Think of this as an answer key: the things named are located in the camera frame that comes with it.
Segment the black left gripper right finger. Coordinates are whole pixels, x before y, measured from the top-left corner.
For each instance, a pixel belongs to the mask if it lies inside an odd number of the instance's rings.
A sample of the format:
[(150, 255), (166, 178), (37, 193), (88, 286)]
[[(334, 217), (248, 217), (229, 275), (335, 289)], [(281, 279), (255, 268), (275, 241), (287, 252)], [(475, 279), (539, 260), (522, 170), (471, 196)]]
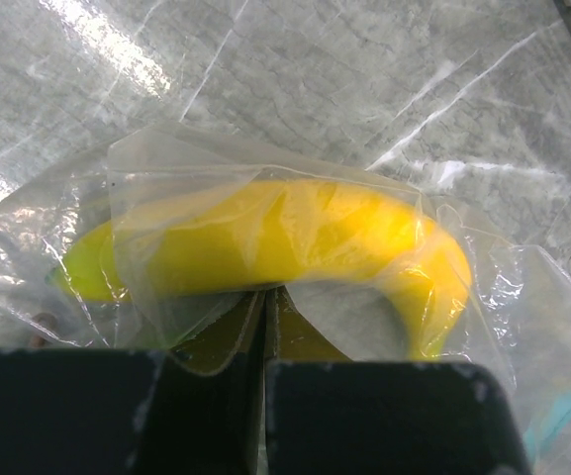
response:
[(272, 474), (526, 474), (498, 380), (468, 362), (356, 362), (284, 288), (265, 303)]

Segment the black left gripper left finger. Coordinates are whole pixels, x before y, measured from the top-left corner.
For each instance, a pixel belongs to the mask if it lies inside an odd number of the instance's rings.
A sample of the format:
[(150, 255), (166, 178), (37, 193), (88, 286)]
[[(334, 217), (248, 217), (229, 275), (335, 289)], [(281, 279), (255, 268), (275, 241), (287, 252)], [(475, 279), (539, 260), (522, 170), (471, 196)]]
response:
[(265, 296), (170, 350), (0, 349), (0, 474), (252, 474)]

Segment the clear zip top bag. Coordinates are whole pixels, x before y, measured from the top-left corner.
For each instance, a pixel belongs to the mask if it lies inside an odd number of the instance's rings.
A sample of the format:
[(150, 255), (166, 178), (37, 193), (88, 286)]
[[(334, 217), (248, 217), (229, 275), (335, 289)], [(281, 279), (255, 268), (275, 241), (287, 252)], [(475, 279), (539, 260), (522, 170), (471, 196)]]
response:
[(2, 348), (167, 349), (274, 289), (353, 359), (487, 367), (531, 470), (571, 474), (571, 278), (463, 202), (179, 124), (0, 202)]

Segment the fake yellow banana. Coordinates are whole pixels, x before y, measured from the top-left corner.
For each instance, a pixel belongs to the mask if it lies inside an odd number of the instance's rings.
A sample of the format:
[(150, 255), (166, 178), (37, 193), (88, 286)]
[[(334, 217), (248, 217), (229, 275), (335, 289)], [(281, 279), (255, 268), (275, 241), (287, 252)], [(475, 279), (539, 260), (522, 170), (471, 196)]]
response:
[(457, 240), (419, 208), (364, 185), (257, 180), (136, 206), (80, 237), (51, 273), (84, 301), (129, 302), (133, 255), (157, 296), (303, 280), (361, 283), (401, 317), (408, 354), (434, 360), (466, 307)]

